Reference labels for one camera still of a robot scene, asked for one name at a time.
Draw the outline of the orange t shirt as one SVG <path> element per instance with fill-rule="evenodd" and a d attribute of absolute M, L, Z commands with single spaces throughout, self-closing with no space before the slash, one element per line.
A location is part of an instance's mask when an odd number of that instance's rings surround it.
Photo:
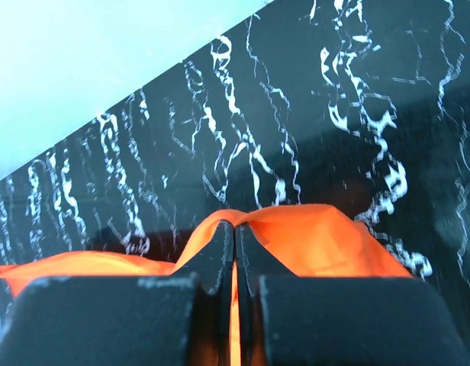
<path fill-rule="evenodd" d="M 230 300 L 230 363 L 241 362 L 240 304 L 234 234 L 249 226 L 262 246 L 292 273 L 312 278 L 407 278 L 408 271 L 369 233 L 333 206 L 268 207 L 250 213 L 220 210 L 188 238 L 178 260 L 131 255 L 121 245 L 102 242 L 86 251 L 64 252 L 23 265 L 0 265 L 0 325 L 11 303 L 33 280 L 47 276 L 172 275 L 200 252 L 219 222 L 233 228 Z"/>

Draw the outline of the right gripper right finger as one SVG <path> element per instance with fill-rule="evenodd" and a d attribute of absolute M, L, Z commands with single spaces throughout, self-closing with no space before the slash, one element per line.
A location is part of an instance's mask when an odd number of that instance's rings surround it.
<path fill-rule="evenodd" d="M 292 273 L 247 225 L 234 234 L 244 365 L 470 365 L 446 302 L 407 278 Z"/>

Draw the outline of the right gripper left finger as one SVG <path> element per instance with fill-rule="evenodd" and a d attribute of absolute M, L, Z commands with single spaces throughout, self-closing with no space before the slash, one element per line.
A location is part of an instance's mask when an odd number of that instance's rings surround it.
<path fill-rule="evenodd" d="M 228 365 L 233 228 L 171 275 L 47 276 L 0 325 L 0 365 Z"/>

